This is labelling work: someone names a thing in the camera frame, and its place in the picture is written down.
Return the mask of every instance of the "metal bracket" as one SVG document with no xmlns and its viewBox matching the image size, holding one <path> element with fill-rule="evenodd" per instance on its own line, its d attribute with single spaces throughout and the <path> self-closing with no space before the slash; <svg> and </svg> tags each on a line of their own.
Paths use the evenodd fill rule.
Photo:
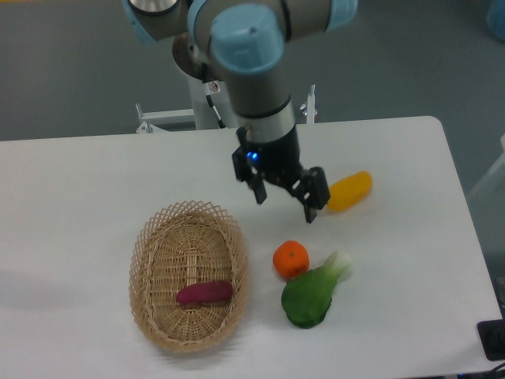
<svg viewBox="0 0 505 379">
<path fill-rule="evenodd" d="M 303 117 L 307 118 L 307 124 L 313 124 L 315 118 L 317 117 L 316 108 L 316 85 L 313 84 L 310 87 L 309 95 L 307 96 L 307 101 L 302 103 L 300 106 L 300 113 Z"/>
<path fill-rule="evenodd" d="M 156 127 L 156 124 L 166 125 L 195 121 L 195 114 L 193 113 L 193 109 L 144 113 L 140 107 L 140 104 L 138 103 L 135 104 L 135 108 L 137 109 L 137 115 L 140 122 L 137 133 L 153 133 L 155 130 L 166 131 L 164 129 Z"/>
</svg>

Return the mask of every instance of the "green vegetable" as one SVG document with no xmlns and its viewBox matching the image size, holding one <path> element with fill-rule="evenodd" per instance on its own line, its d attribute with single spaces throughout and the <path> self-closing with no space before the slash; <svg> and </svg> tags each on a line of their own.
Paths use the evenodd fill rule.
<svg viewBox="0 0 505 379">
<path fill-rule="evenodd" d="M 321 267 L 288 281 L 281 297 L 287 318 L 304 329 L 323 322 L 331 305 L 331 292 L 351 263 L 349 255 L 335 251 Z"/>
</svg>

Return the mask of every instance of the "black object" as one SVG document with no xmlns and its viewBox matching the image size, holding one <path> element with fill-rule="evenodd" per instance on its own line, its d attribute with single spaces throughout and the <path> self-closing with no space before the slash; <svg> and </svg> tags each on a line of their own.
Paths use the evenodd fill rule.
<svg viewBox="0 0 505 379">
<path fill-rule="evenodd" d="M 481 321 L 477 324 L 482 347 L 490 361 L 505 359 L 505 320 Z"/>
<path fill-rule="evenodd" d="M 284 188 L 303 204 L 305 220 L 311 223 L 317 209 L 330 200 L 330 191 L 321 167 L 306 170 L 300 164 L 296 126 L 284 137 L 263 144 L 247 141 L 246 135 L 245 127 L 237 130 L 240 147 L 232 155 L 237 180 L 247 182 L 258 204 L 267 199 L 264 180 Z"/>
</svg>

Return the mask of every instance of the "cable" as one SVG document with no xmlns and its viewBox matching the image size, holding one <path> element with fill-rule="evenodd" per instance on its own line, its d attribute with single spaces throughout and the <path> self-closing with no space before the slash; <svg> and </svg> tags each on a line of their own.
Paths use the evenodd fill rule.
<svg viewBox="0 0 505 379">
<path fill-rule="evenodd" d="M 227 129 L 221 115 L 218 112 L 218 108 L 215 107 L 214 100 L 212 99 L 212 91 L 210 87 L 210 82 L 207 79 L 208 66 L 202 63 L 202 83 L 204 85 L 205 99 L 207 100 L 208 106 L 214 111 L 215 118 L 217 119 L 220 129 Z"/>
<path fill-rule="evenodd" d="M 488 371 L 487 374 L 485 374 L 482 379 L 493 379 L 495 377 L 495 374 L 498 372 L 499 369 L 502 369 L 503 367 L 505 367 L 505 363 L 502 363 L 500 365 L 498 365 L 497 367 L 495 367 L 494 369 L 492 369 L 491 371 Z"/>
</svg>

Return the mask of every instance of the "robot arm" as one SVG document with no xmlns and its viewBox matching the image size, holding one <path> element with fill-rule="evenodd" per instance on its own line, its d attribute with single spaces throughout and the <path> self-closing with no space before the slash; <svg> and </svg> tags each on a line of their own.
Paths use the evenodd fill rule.
<svg viewBox="0 0 505 379">
<path fill-rule="evenodd" d="M 241 127 L 235 174 L 261 204 L 264 181 L 304 206 L 311 223 L 329 200 L 324 171 L 300 164 L 290 91 L 282 69 L 284 44 L 324 32 L 354 16 L 357 0 L 129 0 L 154 39 L 189 30 L 193 42 L 224 79 Z M 187 24 L 181 21 L 187 14 Z"/>
</svg>

